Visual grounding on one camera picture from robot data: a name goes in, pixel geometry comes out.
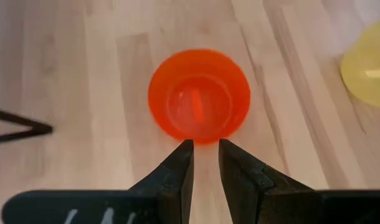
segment orange bowl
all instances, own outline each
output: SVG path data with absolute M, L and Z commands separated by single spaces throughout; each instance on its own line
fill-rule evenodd
M 250 88 L 229 57 L 207 49 L 186 50 L 155 71 L 148 104 L 170 136 L 209 144 L 241 125 L 250 106 Z

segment wooden floor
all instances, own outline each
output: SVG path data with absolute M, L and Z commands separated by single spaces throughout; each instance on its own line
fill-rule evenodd
M 379 20 L 380 0 L 0 0 L 0 108 L 55 126 L 0 145 L 0 208 L 30 189 L 126 189 L 153 170 L 179 143 L 153 122 L 148 83 L 196 47 L 247 76 L 236 144 L 316 189 L 380 188 L 380 109 L 339 73 Z M 231 223 L 217 145 L 195 160 L 191 222 Z

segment white marking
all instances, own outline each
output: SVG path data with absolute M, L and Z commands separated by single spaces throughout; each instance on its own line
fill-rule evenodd
M 104 212 L 103 220 L 101 224 L 113 224 L 114 209 L 108 208 Z
M 65 220 L 64 224 L 71 224 L 72 219 L 74 216 L 78 213 L 77 209 L 72 209 L 67 216 L 67 219 Z
M 130 215 L 129 215 L 129 218 L 128 218 L 128 222 L 126 224 L 132 224 L 133 223 L 133 220 L 135 219 L 136 217 L 136 213 L 135 212 L 132 212 Z

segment plastic bowl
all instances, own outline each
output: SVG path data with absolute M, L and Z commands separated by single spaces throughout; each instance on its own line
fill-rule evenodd
M 250 88 L 229 57 L 214 50 L 186 50 L 166 59 L 155 71 L 148 104 L 170 136 L 209 144 L 241 125 L 250 106 Z

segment black stand leg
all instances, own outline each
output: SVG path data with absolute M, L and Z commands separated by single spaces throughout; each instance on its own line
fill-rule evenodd
M 53 132 L 53 128 L 44 123 L 33 121 L 27 118 L 23 118 L 11 113 L 0 111 L 0 120 L 7 121 L 14 124 L 21 124 L 30 128 L 28 131 L 22 131 L 18 133 L 3 134 L 0 135 L 0 143 L 14 141 L 24 138 L 30 138 L 34 136 L 41 136 L 45 134 L 50 134 Z

